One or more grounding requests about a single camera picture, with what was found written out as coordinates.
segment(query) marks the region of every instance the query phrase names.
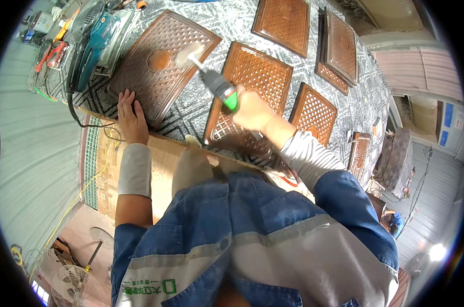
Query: worker in background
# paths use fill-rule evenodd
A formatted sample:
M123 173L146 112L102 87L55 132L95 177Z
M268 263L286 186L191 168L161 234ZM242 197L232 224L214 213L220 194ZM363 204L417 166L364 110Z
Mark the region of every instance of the worker in background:
M204 181L176 192L153 225L148 130L126 90L118 104L128 146L118 185L112 305L387 305L398 287L397 249L358 181L310 132L278 116L256 92L241 85L237 91L233 121L265 135L316 203L246 172L217 181L196 155L188 173L178 172L191 179L174 180Z
M397 238L401 233L404 221L402 220L401 213L395 210L386 210L380 217L380 224L393 236Z

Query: corrugated metal wall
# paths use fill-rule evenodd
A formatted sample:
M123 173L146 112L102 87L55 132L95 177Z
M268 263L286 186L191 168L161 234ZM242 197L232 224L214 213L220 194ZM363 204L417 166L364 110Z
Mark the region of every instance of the corrugated metal wall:
M66 105L27 90L36 53L12 41L0 67L0 225L27 270L79 192L81 129Z
M402 268L405 268L416 254L428 251L434 244L439 243L438 240L447 224L460 184L462 162L434 150L429 160L428 174L423 185L419 187L426 172L429 152L429 147L413 143L413 162L416 171L408 199L394 201L395 197L385 195L381 198L387 203L388 209L400 212L402 218L407 221L413 198L421 190L416 203L417 212L413 214L412 221L397 241Z
M391 89L448 96L464 101L454 60L445 50L383 50L373 56Z

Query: green cable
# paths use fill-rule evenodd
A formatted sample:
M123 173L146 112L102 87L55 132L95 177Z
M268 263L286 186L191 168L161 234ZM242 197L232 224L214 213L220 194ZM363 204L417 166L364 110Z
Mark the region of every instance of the green cable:
M41 96L55 102L54 100L52 100L48 95L44 94L43 92L41 92L37 87L34 87L36 89L36 92L38 92Z

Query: patterned carpet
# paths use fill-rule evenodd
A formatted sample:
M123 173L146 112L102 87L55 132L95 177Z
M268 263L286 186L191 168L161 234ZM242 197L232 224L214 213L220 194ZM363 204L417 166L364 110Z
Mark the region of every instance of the patterned carpet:
M389 87L375 60L358 37L359 84L357 87L350 89L348 97L321 77L315 75L318 9L327 6L328 9L332 10L338 16L341 15L324 0L307 1L311 4L307 59L303 59L287 49L251 33L258 0L223 0L215 3L183 3L170 0L148 2L147 8L142 12L142 16L131 33L130 38L126 41L124 53L130 49L132 44L160 13L165 9L171 9L222 37L222 42L204 62L211 69L222 70L230 44L234 40L280 59L286 64L291 65L294 69L284 118L288 119L290 116L300 83L306 82L309 84L338 108L338 117L334 123L328 148L335 152L347 165L351 144L346 143L346 131L351 129L352 131L371 134L371 126L377 117L381 118L382 127L386 126L390 98ZM65 40L70 42L72 41L72 37L67 34ZM49 94L61 101L66 101L64 79L68 67L69 63L66 63L62 71L51 71L48 77ZM107 77L95 76L90 81L88 89L85 92L74 96L75 104L94 113L102 114L105 117L115 118L117 114L117 102L113 101L107 94L108 80ZM179 141L184 141L184 136L187 134L203 140L212 101L213 96L204 87L203 82L196 73L170 108L158 133ZM372 137L371 149L362 184L368 181L370 170L373 168L382 150L383 137L383 134ZM266 168L272 167L272 162L263 161L255 157L242 156L237 153L214 148L208 149L246 163Z

